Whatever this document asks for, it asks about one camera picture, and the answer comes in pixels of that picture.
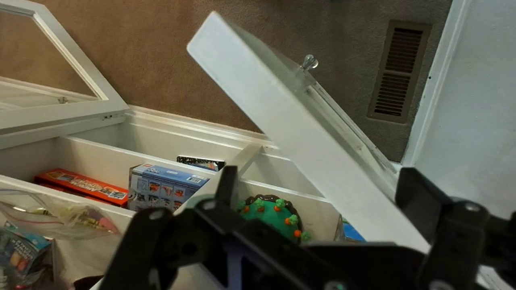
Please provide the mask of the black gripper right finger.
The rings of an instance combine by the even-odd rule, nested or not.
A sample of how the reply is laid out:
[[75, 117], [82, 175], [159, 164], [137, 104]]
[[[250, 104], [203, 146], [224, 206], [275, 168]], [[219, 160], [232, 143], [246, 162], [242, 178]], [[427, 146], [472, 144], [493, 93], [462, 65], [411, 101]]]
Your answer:
[[403, 167], [398, 173], [395, 204], [414, 226], [421, 241], [416, 251], [427, 251], [446, 226], [451, 197], [416, 167]]

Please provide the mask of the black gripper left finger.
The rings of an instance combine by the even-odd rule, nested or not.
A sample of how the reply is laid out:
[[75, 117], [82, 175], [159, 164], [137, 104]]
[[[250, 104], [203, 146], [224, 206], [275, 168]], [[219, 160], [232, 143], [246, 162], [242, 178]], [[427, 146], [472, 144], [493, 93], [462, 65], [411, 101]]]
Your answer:
[[225, 207], [230, 206], [235, 180], [237, 180], [237, 167], [225, 165], [221, 172], [219, 183], [214, 193], [214, 199], [217, 206], [225, 206]]

